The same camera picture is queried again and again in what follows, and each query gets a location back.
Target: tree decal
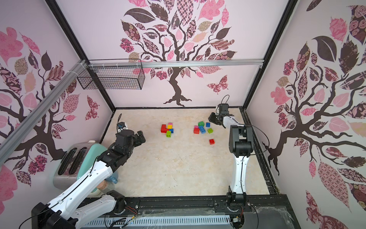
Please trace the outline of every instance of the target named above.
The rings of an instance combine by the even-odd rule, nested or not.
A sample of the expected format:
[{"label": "tree decal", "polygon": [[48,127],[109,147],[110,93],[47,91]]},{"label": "tree decal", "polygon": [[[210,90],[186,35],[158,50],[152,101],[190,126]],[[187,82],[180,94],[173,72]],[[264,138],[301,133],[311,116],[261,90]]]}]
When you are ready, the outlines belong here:
[{"label": "tree decal", "polygon": [[[236,52],[229,51],[234,40],[224,40],[230,27],[224,28],[229,20],[229,12],[224,6],[224,0],[164,0],[164,1],[137,1],[129,0],[138,8],[125,13],[122,28],[128,38],[122,38],[120,47],[130,53],[130,59],[141,58],[143,62],[150,61],[187,61],[187,60],[228,60]],[[137,22],[127,22],[133,17]],[[181,101],[191,101],[182,95],[178,86],[177,77],[184,78],[196,75],[203,77],[220,70],[212,67],[172,67],[159,69],[144,69],[151,78],[167,79],[172,85],[175,94],[166,103],[176,101],[184,107]],[[219,84],[208,84],[218,93],[227,88],[225,76]]]},{"label": "tree decal", "polygon": [[[364,30],[365,6],[354,5],[350,8],[351,20],[363,20]],[[366,101],[354,104],[354,99],[359,101],[365,97],[366,65],[362,65],[357,48],[360,45],[364,50],[365,41],[363,33],[355,34],[354,29],[357,29],[356,26],[347,27],[345,20],[341,18],[331,18],[330,31],[333,38],[313,38],[317,43],[317,50],[310,50],[305,43],[298,57],[285,63],[285,76],[277,81],[278,86],[270,93],[278,105],[274,112],[279,115],[280,139],[275,148],[269,148],[264,143],[263,145],[269,152],[268,161],[270,164],[273,161],[279,175],[278,157],[287,140],[294,138],[294,148],[299,150],[300,157],[309,158],[311,177],[318,175],[324,187],[347,208],[350,208],[350,189],[359,205],[366,210],[365,176],[354,170],[364,166],[366,159],[350,155],[352,152],[341,152],[337,148],[349,145],[366,150],[364,143],[350,139],[356,135],[366,137],[366,123],[360,122],[360,119],[366,117]],[[341,44],[340,50],[337,50],[336,43]],[[361,65],[361,68],[354,68],[360,61],[358,66]],[[325,141],[323,137],[332,137],[332,140]],[[327,164],[329,162],[334,166],[348,166],[348,169],[334,168]],[[317,208],[308,208],[307,211],[313,223],[320,221],[324,226],[326,221],[332,221],[339,224],[340,227],[337,228],[346,228],[334,218],[321,216]]]},{"label": "tree decal", "polygon": [[[13,53],[10,58],[24,55],[20,52],[7,52],[7,49],[13,49],[11,44],[23,46],[22,42],[16,40],[15,29],[8,27],[7,31],[10,37],[2,40],[1,56],[3,57],[6,53]],[[3,138],[7,138],[25,119],[28,111],[31,112],[45,98],[46,91],[54,88],[51,82],[61,80],[65,74],[62,61],[53,66],[47,52],[40,55],[38,46],[30,38],[22,35],[22,39],[28,46],[29,53],[15,62],[14,69],[17,75],[9,70],[9,66],[0,65],[0,75],[4,82],[0,89],[0,136]],[[41,84],[37,85],[35,76]],[[31,185],[31,175],[44,171],[46,163],[50,161],[48,155],[53,160],[59,160],[66,153],[63,149],[56,149],[54,140],[61,139],[60,133],[67,131],[61,123],[76,118],[71,115],[79,102],[79,95],[71,94],[75,88],[76,80],[68,86],[58,101],[33,128],[36,134],[16,148],[15,152],[21,152],[21,155],[6,160],[17,160],[12,170],[21,183]]]}]

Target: leaf decal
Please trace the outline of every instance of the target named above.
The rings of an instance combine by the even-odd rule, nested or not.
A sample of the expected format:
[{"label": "leaf decal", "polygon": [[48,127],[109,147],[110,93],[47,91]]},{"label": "leaf decal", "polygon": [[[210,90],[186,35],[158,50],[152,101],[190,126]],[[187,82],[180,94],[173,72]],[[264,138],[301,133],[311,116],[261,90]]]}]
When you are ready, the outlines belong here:
[{"label": "leaf decal", "polygon": [[325,152],[338,158],[346,158],[346,156],[344,156],[341,151],[339,151],[339,149],[337,149],[336,147],[329,147],[325,150]]},{"label": "leaf decal", "polygon": [[357,171],[353,169],[338,169],[339,173],[342,174],[345,178],[356,181],[366,183],[366,178],[359,174]]},{"label": "leaf decal", "polygon": [[30,63],[30,65],[32,65],[33,68],[39,70],[39,66],[38,66],[38,61],[36,59],[36,57],[34,56],[34,54],[32,53],[32,51],[30,51],[30,54],[28,56],[28,62]]},{"label": "leaf decal", "polygon": [[145,45],[148,48],[148,50],[152,51],[153,53],[159,54],[159,49],[154,43],[145,39],[144,37],[142,39],[145,42]]},{"label": "leaf decal", "polygon": [[36,150],[41,153],[41,154],[45,154],[45,155],[48,155],[47,153],[47,147],[45,144],[43,143],[38,143],[36,144]]},{"label": "leaf decal", "polygon": [[219,66],[202,66],[199,67],[199,69],[201,70],[202,73],[211,74],[217,72],[221,68]]},{"label": "leaf decal", "polygon": [[366,163],[366,159],[363,157],[350,157],[347,158],[346,160],[342,161],[343,163],[345,163],[346,165],[348,165],[349,167],[352,168],[358,168],[363,166]]},{"label": "leaf decal", "polygon": [[168,13],[165,11],[165,9],[161,5],[155,4],[155,3],[150,3],[150,8],[151,8],[151,11],[156,15],[157,18],[159,18],[160,20],[163,20],[165,22],[168,22]]},{"label": "leaf decal", "polygon": [[58,131],[52,129],[51,133],[52,133],[52,136],[54,138],[56,138],[56,139],[62,139],[61,136],[60,136],[60,133]]},{"label": "leaf decal", "polygon": [[23,104],[25,107],[29,107],[31,109],[37,106],[37,100],[33,93],[27,94],[23,99]]},{"label": "leaf decal", "polygon": [[333,39],[327,36],[319,36],[315,37],[314,40],[318,42],[319,57],[334,62],[337,56],[337,46]]},{"label": "leaf decal", "polygon": [[315,69],[313,69],[313,68],[310,68],[310,79],[312,81],[318,81],[318,80],[320,80],[319,73]]},{"label": "leaf decal", "polygon": [[310,172],[311,178],[314,178],[315,177],[315,174],[317,172],[317,167],[315,165],[315,161],[311,161],[310,162],[310,164],[309,164],[309,172]]},{"label": "leaf decal", "polygon": [[198,26],[198,30],[201,31],[201,32],[204,32],[208,29],[208,27],[210,27],[212,22],[210,21],[204,21],[204,22],[201,22],[201,24]]},{"label": "leaf decal", "polygon": [[345,90],[353,90],[361,86],[365,81],[365,79],[366,79],[366,71],[363,71],[346,79],[343,82],[343,84],[341,84],[340,87]]},{"label": "leaf decal", "polygon": [[320,162],[318,174],[326,189],[349,208],[346,183],[338,172],[330,165]]},{"label": "leaf decal", "polygon": [[187,39],[190,39],[193,37],[194,33],[196,32],[196,22],[193,19],[191,23],[189,23],[188,29],[187,29]]},{"label": "leaf decal", "polygon": [[219,27],[219,24],[220,24],[220,20],[218,22],[212,24],[211,34],[214,34],[216,32],[217,28]]},{"label": "leaf decal", "polygon": [[172,18],[172,23],[171,23],[172,30],[175,30],[176,28],[178,28],[179,23],[180,23],[180,20],[178,18],[177,11],[176,11]]},{"label": "leaf decal", "polygon": [[14,69],[18,75],[25,75],[28,72],[28,63],[25,57],[18,59],[14,64]]},{"label": "leaf decal", "polygon": [[3,68],[0,64],[0,74],[3,77],[4,83],[10,88],[10,90],[20,95],[20,92],[22,91],[22,84],[14,73]]},{"label": "leaf decal", "polygon": [[228,49],[229,45],[234,44],[235,40],[231,40],[228,42],[228,40],[219,40],[219,41],[215,41],[213,43],[210,43],[210,45],[212,45],[215,49],[217,50],[221,50],[221,49]]},{"label": "leaf decal", "polygon": [[299,90],[299,99],[302,99],[306,93],[307,90],[307,77],[306,77],[306,70],[300,77],[299,83],[298,83],[298,90]]},{"label": "leaf decal", "polygon": [[317,93],[314,95],[315,102],[321,103],[323,102],[325,97],[325,91],[324,88],[320,89]]},{"label": "leaf decal", "polygon": [[29,173],[18,170],[16,172],[16,178],[23,184],[29,184],[29,186],[32,184]]},{"label": "leaf decal", "polygon": [[275,111],[275,113],[281,113],[281,111],[283,110],[283,108],[285,107],[285,105],[281,105],[281,106],[279,106],[277,109],[276,109],[276,111]]},{"label": "leaf decal", "polygon": [[317,130],[322,129],[327,123],[328,122],[321,122],[321,121],[318,121],[318,122],[314,123],[313,131],[317,131]]},{"label": "leaf decal", "polygon": [[366,117],[366,102],[357,104],[346,115],[351,118],[364,119]]},{"label": "leaf decal", "polygon": [[349,96],[349,93],[344,93],[344,94],[340,94],[340,95],[336,96],[333,99],[333,104],[336,107],[344,106],[346,104],[346,102],[348,101],[348,96]]},{"label": "leaf decal", "polygon": [[79,104],[79,95],[69,95],[63,104],[63,112],[71,114],[76,110]]},{"label": "leaf decal", "polygon": [[298,139],[296,139],[296,141],[295,141],[295,143],[294,143],[294,147],[295,146],[300,146],[300,145],[302,145],[302,143],[305,141],[305,139],[303,139],[303,138],[298,138]]},{"label": "leaf decal", "polygon": [[363,122],[348,122],[352,130],[362,137],[366,137],[366,123]]},{"label": "leaf decal", "polygon": [[142,8],[133,8],[128,10],[124,16],[130,15],[133,18],[135,18],[138,22],[141,23],[149,23],[155,20],[155,17],[149,13],[147,10],[144,10]]},{"label": "leaf decal", "polygon": [[337,81],[339,77],[335,70],[325,67],[325,78],[328,81]]}]

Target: wall mural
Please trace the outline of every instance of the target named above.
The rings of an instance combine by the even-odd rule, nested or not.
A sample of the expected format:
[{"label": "wall mural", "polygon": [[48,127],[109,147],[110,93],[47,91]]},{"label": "wall mural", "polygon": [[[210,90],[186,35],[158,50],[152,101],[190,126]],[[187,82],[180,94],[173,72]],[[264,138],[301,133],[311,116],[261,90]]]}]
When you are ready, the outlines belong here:
[{"label": "wall mural", "polygon": [[[337,148],[349,145],[358,147],[360,151],[366,150],[365,144],[350,138],[355,135],[366,137],[366,123],[359,120],[366,118],[366,101],[353,104],[356,97],[366,96],[366,86],[363,86],[366,68],[349,73],[358,62],[358,66],[366,67],[366,6],[352,5],[349,9],[349,26],[342,18],[331,18],[330,32],[333,38],[313,38],[317,42],[317,50],[310,50],[305,43],[296,63],[294,59],[285,63],[284,76],[270,93],[278,105],[274,112],[279,116],[280,139],[275,148],[269,148],[265,143],[263,145],[269,152],[268,161],[270,164],[273,161],[280,175],[278,157],[287,140],[295,138],[294,147],[299,150],[300,157],[309,158],[310,175],[315,177],[318,174],[324,187],[351,211],[348,196],[350,189],[359,207],[366,211],[366,178],[357,171],[365,165],[366,159],[353,156],[352,151],[345,153]],[[336,43],[341,42],[339,50]],[[362,47],[362,51],[365,50],[362,57],[357,45]],[[325,64],[317,64],[318,58],[325,60],[321,61]],[[326,63],[330,63],[330,66],[339,65],[340,71],[330,68]],[[327,110],[330,107],[337,111],[330,112]],[[346,117],[354,121],[346,122]],[[332,137],[333,140],[322,141],[323,137]],[[319,155],[319,160],[314,157],[315,154]],[[340,169],[337,165],[346,165],[348,168]],[[312,223],[319,221],[320,228],[347,228],[340,221],[323,216],[309,192],[307,201],[310,206],[306,209],[308,219]]]},{"label": "wall mural", "polygon": [[[133,8],[125,13],[122,27],[127,38],[121,39],[120,47],[130,53],[130,59],[142,59],[150,61],[187,61],[187,60],[228,60],[236,52],[227,51],[234,40],[224,40],[230,27],[225,28],[229,20],[229,12],[224,7],[224,0],[129,0],[138,8]],[[199,11],[198,18],[192,18]],[[130,23],[133,17],[138,23]],[[205,18],[198,26],[196,22]],[[154,26],[147,27],[147,23],[154,22]],[[184,107],[181,101],[191,101],[182,95],[176,78],[181,76],[191,77],[195,74],[203,77],[203,74],[217,72],[218,66],[170,67],[144,69],[144,73],[150,73],[151,78],[167,79],[172,85],[175,94],[166,103],[176,101],[177,105]],[[219,93],[226,89],[227,76],[224,76],[218,84],[207,85],[214,92]]]}]

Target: pink wall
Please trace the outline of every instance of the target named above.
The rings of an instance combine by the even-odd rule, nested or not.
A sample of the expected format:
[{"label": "pink wall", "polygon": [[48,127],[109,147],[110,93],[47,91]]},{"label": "pink wall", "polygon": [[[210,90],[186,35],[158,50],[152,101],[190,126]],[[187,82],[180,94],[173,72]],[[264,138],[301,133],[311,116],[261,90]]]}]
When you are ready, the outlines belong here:
[{"label": "pink wall", "polygon": [[248,108],[302,228],[365,228],[365,1],[300,1]]},{"label": "pink wall", "polygon": [[[2,142],[79,58],[42,0],[6,1],[0,20]],[[68,87],[0,168],[3,227],[18,227],[37,203],[61,192],[52,184],[60,159],[72,144],[98,141],[110,116],[98,90],[83,90],[76,81]]]}]

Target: black frame edge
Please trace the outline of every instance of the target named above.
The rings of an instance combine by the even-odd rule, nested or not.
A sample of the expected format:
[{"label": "black frame edge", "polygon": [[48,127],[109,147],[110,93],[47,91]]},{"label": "black frame edge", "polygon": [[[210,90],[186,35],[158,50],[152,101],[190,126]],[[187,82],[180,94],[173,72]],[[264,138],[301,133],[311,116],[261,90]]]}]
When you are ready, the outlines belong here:
[{"label": "black frame edge", "polygon": [[284,29],[286,28],[290,18],[291,18],[291,15],[292,15],[292,12],[294,11],[295,9],[295,6],[296,6],[296,3],[297,3],[298,0],[289,0],[287,5],[286,5],[286,8],[283,12],[283,15],[280,19],[280,23],[278,24],[277,26],[277,29],[272,37],[272,40],[271,42],[269,43],[269,47],[266,51],[266,54],[264,55],[264,62],[263,62],[263,65],[262,67],[259,69],[259,71],[257,72],[255,78],[254,78],[254,81],[249,89],[249,92],[248,92],[248,95],[247,97],[245,98],[245,102],[243,104],[243,108],[244,109],[247,109],[248,106],[249,106],[249,103],[250,103],[250,100],[253,98],[253,95],[258,87],[258,84],[259,82],[261,81],[262,79],[262,76],[264,74],[264,71],[266,70],[268,64],[269,64],[269,61],[275,51],[275,48],[277,47],[277,44],[283,34],[283,31]]}]

